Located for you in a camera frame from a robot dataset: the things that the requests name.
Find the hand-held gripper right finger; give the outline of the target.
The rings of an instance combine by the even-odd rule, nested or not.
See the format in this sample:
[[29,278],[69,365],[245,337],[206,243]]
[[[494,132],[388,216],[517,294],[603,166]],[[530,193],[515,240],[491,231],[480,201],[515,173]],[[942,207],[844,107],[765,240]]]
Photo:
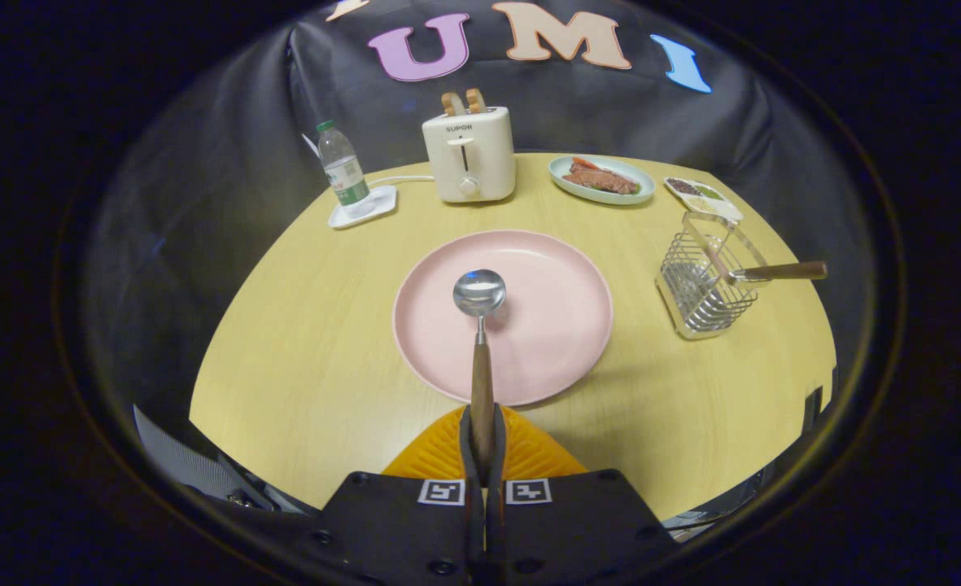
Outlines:
[[495,429],[490,583],[629,584],[679,549],[620,470],[584,470],[513,409]]

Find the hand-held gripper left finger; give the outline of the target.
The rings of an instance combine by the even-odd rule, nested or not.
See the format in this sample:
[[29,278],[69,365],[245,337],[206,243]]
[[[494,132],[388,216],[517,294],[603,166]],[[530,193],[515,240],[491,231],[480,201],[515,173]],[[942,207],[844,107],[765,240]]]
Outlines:
[[321,509],[317,556],[360,584],[472,584],[484,558],[470,410],[439,417],[383,474],[355,471]]

